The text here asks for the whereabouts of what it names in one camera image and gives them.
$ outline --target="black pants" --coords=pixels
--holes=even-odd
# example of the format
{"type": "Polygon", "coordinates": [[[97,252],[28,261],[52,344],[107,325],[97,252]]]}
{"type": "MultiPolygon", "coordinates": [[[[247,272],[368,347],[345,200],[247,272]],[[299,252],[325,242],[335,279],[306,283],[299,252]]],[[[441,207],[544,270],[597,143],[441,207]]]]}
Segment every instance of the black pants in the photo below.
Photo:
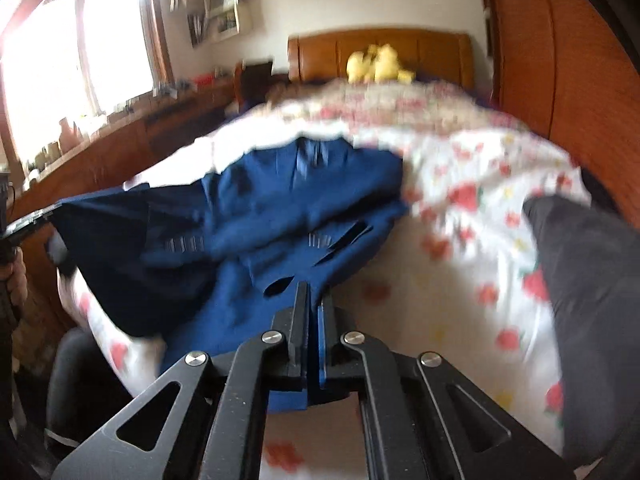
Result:
{"type": "Polygon", "coordinates": [[[49,381],[47,449],[64,458],[131,399],[93,336],[70,330],[58,346],[49,381]]]}

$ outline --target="blue garment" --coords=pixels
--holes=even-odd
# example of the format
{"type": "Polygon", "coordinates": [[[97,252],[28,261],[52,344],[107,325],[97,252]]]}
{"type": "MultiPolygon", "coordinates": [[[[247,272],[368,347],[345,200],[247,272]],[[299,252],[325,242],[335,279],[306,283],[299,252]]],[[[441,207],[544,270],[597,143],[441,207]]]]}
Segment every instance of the blue garment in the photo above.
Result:
{"type": "Polygon", "coordinates": [[[401,182],[391,152],[302,137],[188,186],[67,199],[52,223],[111,320],[132,336],[161,333],[165,370],[267,330],[300,281],[316,306],[405,213],[401,182]]]}

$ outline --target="silver bolt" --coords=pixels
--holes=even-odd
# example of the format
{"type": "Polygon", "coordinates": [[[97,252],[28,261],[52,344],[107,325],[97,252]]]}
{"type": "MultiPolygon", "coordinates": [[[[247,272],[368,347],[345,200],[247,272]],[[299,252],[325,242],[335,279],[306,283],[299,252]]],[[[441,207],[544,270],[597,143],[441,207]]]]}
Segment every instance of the silver bolt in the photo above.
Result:
{"type": "Polygon", "coordinates": [[[420,362],[429,368],[435,368],[442,364],[442,357],[436,352],[425,352],[420,356],[420,362]]]}
{"type": "Polygon", "coordinates": [[[189,352],[184,357],[184,362],[187,363],[189,366],[200,366],[206,360],[207,360],[207,355],[204,352],[201,352],[200,350],[189,352]]]}
{"type": "Polygon", "coordinates": [[[364,334],[362,332],[347,332],[344,335],[344,342],[350,345],[361,345],[364,343],[364,334]]]}
{"type": "Polygon", "coordinates": [[[270,345],[275,345],[282,341],[282,334],[277,330],[269,330],[262,334],[262,340],[270,345]]]}

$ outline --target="wooden cabinet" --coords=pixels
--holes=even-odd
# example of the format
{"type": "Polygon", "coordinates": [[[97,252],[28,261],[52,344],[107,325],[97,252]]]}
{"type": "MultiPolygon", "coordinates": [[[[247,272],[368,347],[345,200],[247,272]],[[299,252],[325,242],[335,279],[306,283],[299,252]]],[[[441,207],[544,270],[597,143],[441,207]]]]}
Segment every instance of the wooden cabinet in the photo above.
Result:
{"type": "MultiPolygon", "coordinates": [[[[15,200],[10,220],[61,198],[120,186],[196,137],[216,129],[224,119],[224,108],[233,99],[233,82],[218,80],[212,86],[106,126],[91,142],[78,146],[47,168],[15,200]]],[[[50,226],[41,229],[23,242],[22,250],[30,287],[36,288],[50,306],[44,319],[54,334],[62,336],[73,322],[62,310],[55,268],[44,250],[51,233],[50,226]]]]}

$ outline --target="yellow plush toy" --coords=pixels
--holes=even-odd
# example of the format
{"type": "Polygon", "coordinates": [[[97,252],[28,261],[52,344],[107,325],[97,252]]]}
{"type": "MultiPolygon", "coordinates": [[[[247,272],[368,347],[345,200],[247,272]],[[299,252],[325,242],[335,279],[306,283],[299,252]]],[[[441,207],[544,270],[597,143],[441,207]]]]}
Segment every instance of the yellow plush toy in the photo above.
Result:
{"type": "Polygon", "coordinates": [[[349,83],[360,81],[380,83],[397,80],[408,84],[415,78],[414,72],[401,68],[398,53],[389,44],[369,45],[366,54],[363,52],[351,54],[347,61],[347,74],[349,83]]]}

